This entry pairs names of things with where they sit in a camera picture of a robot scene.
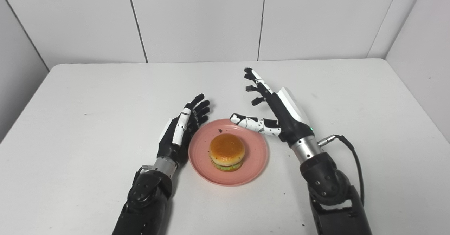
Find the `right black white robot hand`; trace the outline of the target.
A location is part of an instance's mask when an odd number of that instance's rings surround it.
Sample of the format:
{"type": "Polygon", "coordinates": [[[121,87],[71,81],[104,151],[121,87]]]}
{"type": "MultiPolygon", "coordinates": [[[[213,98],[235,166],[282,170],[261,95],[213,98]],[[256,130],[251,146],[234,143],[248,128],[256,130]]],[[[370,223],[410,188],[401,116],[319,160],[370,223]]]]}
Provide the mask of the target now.
{"type": "Polygon", "coordinates": [[[258,133],[278,136],[289,147],[301,139],[315,135],[286,93],[274,92],[254,69],[246,67],[244,72],[244,78],[254,82],[254,85],[246,86],[246,91],[258,92],[261,95],[252,100],[252,106],[266,102],[276,118],[256,118],[234,113],[230,116],[232,123],[258,133]]]}

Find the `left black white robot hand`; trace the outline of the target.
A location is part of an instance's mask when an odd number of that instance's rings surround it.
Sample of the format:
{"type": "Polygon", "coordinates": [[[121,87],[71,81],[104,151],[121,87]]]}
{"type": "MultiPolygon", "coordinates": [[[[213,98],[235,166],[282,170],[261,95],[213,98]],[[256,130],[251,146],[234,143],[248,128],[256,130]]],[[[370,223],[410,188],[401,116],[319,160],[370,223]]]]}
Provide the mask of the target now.
{"type": "Polygon", "coordinates": [[[210,101],[203,93],[185,105],[182,112],[170,119],[159,141],[157,158],[168,158],[180,166],[188,160],[188,147],[198,129],[209,119],[210,101]]]}

